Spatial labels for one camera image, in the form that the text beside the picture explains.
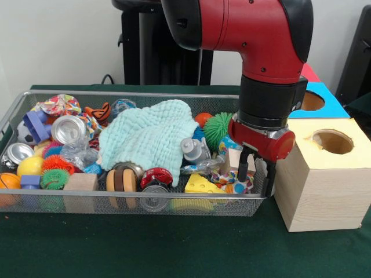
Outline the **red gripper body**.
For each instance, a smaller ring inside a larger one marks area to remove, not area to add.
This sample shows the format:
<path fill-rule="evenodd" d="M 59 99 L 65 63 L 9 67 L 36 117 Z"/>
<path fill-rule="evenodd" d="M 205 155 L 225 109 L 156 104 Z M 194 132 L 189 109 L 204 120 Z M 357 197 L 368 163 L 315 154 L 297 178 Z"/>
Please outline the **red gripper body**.
<path fill-rule="evenodd" d="M 234 142 L 270 162 L 285 159 L 295 144 L 295 134 L 288 127 L 277 131 L 254 129 L 242 124 L 237 114 L 233 114 L 228 124 L 228 134 Z"/>

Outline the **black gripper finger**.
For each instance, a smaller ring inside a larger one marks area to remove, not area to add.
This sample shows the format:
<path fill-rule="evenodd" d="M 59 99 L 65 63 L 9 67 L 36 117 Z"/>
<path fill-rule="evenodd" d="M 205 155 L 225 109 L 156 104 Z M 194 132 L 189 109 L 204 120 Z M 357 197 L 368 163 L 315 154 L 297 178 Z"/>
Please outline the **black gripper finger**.
<path fill-rule="evenodd" d="M 239 166 L 238 166 L 238 181 L 245 182 L 248 175 L 248 157 L 250 155 L 250 149 L 246 146 L 243 147 L 243 150 L 239 157 Z"/>
<path fill-rule="evenodd" d="M 269 160 L 266 162 L 267 175 L 264 179 L 264 197 L 269 198 L 272 196 L 272 190 L 274 187 L 275 175 L 276 175 L 276 163 Z"/>

